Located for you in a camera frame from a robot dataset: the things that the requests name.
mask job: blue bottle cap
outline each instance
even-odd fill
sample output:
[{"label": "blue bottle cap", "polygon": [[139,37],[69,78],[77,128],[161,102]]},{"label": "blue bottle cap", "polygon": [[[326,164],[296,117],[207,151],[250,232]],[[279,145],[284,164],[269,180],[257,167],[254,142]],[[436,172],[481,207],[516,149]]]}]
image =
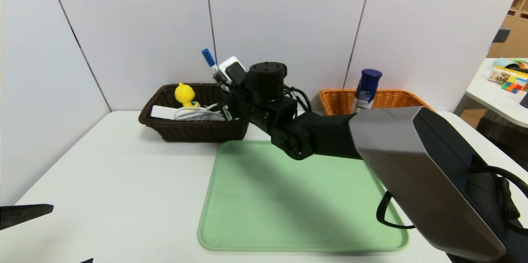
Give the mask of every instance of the blue bottle cap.
[{"label": "blue bottle cap", "polygon": [[382,75],[383,75],[383,73],[381,73],[378,70],[374,70],[374,69],[363,69],[361,71],[361,79],[366,78],[366,79],[371,80],[371,81],[380,80]]}]

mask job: white wall panel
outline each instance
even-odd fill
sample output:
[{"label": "white wall panel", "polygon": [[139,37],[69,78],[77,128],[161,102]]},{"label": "white wall panel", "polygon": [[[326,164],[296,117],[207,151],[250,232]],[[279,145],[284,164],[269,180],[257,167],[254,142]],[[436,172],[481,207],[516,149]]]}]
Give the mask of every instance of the white wall panel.
[{"label": "white wall panel", "polygon": [[513,0],[366,0],[346,88],[361,69],[383,72],[437,111],[452,111],[483,61]]},{"label": "white wall panel", "polygon": [[176,82],[212,82],[207,0],[61,0],[112,110],[142,109]]},{"label": "white wall panel", "polygon": [[2,0],[0,204],[14,204],[107,113],[58,0]]},{"label": "white wall panel", "polygon": [[288,66],[285,83],[316,97],[341,88],[364,0],[210,0],[218,62]]}]

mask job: white table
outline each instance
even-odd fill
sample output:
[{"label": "white table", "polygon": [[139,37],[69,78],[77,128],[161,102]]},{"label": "white table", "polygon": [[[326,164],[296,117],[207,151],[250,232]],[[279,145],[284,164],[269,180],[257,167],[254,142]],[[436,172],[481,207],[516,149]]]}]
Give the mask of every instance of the white table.
[{"label": "white table", "polygon": [[[528,181],[520,166],[458,116],[441,115],[488,163]],[[417,230],[409,231],[404,250],[371,256],[208,251],[197,229],[219,144],[166,143],[138,116],[108,114],[21,198],[18,204],[55,209],[2,230],[0,262],[79,263],[93,257],[95,263],[450,263]],[[250,125],[246,139],[269,137]],[[522,193],[513,187],[512,194],[521,212],[528,212]]]},{"label": "white table", "polygon": [[[466,96],[496,112],[509,122],[528,128],[528,108],[519,104],[526,92],[521,90],[517,94],[513,94],[507,90],[502,90],[500,84],[487,80],[491,75],[494,60],[493,58],[484,59],[466,90]],[[466,107],[467,102],[464,99],[457,107],[457,114],[460,114]]]}]

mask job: yellow duck figure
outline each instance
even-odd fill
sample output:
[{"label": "yellow duck figure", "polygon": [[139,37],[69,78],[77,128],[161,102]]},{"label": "yellow duck figure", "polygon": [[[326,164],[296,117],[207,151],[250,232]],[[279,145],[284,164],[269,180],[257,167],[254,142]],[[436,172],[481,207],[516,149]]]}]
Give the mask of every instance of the yellow duck figure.
[{"label": "yellow duck figure", "polygon": [[200,103],[193,101],[194,96],[194,90],[187,84],[179,83],[174,90],[174,97],[183,107],[200,107]]}]

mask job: green tray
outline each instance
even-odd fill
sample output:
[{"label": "green tray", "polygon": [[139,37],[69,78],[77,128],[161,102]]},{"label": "green tray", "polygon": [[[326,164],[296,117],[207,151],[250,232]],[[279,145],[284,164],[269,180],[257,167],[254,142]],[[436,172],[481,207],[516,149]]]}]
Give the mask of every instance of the green tray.
[{"label": "green tray", "polygon": [[[407,231],[376,220],[384,192],[361,160],[296,161],[266,141],[229,141],[218,151],[198,238],[209,250],[401,250]],[[392,205],[386,219],[401,224]]]}]

